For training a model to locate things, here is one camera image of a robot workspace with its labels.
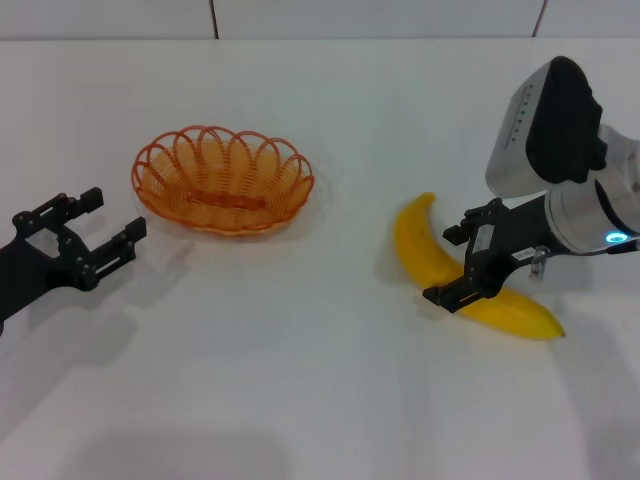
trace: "wicker basket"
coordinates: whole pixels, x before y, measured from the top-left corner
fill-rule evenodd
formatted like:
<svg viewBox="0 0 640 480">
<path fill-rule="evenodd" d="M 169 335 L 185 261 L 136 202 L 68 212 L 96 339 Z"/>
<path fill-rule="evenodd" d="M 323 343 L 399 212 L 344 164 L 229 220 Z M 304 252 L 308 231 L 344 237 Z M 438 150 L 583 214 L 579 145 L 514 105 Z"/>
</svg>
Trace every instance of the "wicker basket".
<svg viewBox="0 0 640 480">
<path fill-rule="evenodd" d="M 187 127 L 144 147 L 131 170 L 140 201 L 187 227 L 255 235 L 293 219 L 314 184 L 311 165 L 286 140 L 222 127 Z"/>
</svg>

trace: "white table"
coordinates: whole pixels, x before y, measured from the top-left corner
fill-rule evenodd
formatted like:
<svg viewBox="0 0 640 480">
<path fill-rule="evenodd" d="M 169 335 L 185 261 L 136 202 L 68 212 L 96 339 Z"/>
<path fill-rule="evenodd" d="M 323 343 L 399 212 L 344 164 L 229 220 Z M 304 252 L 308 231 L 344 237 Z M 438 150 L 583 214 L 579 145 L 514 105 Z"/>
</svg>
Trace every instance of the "white table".
<svg viewBox="0 0 640 480">
<path fill-rule="evenodd" d="M 390 244 L 490 199 L 508 100 L 564 54 L 640 137 L 638 40 L 0 43 L 0 244 L 11 217 L 100 186 L 89 244 L 138 214 L 139 258 L 0 340 L 0 478 L 627 480 L 640 476 L 640 257 L 554 259 L 564 340 L 426 304 Z M 146 213 L 129 168 L 190 124 L 290 139 L 315 167 L 281 234 L 209 238 Z"/>
</svg>

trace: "banana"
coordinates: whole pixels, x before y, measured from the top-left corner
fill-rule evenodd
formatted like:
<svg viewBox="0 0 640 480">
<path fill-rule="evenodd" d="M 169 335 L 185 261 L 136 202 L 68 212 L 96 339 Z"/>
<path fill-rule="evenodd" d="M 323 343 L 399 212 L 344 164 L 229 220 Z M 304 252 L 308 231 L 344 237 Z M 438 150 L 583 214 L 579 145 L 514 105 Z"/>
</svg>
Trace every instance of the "banana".
<svg viewBox="0 0 640 480">
<path fill-rule="evenodd" d="M 395 247 L 405 269 L 421 288 L 442 286 L 462 276 L 464 269 L 433 239 L 427 215 L 435 200 L 424 193 L 397 217 Z M 494 298 L 480 299 L 460 310 L 476 322 L 532 340 L 564 336 L 564 329 L 542 305 L 503 288 Z"/>
</svg>

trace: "blue led light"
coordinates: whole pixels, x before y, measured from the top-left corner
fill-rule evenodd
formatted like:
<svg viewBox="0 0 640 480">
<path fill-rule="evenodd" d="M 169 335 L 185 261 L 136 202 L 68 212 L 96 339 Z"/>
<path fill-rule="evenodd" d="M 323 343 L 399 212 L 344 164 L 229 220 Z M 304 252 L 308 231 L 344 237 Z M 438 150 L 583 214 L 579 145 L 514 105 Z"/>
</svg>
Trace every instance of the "blue led light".
<svg viewBox="0 0 640 480">
<path fill-rule="evenodd" d="M 626 242 L 629 239 L 629 235 L 626 235 L 621 232 L 611 232 L 607 234 L 606 240 L 609 243 L 622 243 Z"/>
</svg>

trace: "white wall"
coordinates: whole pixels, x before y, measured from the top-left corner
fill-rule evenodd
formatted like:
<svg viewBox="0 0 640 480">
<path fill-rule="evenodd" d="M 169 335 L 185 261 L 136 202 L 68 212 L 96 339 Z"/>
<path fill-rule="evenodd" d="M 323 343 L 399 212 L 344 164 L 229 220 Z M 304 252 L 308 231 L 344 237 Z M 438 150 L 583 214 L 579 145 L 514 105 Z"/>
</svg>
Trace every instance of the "white wall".
<svg viewBox="0 0 640 480">
<path fill-rule="evenodd" d="M 543 0 L 215 0 L 220 38 L 530 36 Z"/>
<path fill-rule="evenodd" d="M 640 0 L 549 0 L 538 36 L 640 36 Z"/>
<path fill-rule="evenodd" d="M 213 38 L 209 0 L 0 0 L 0 38 Z"/>
</svg>

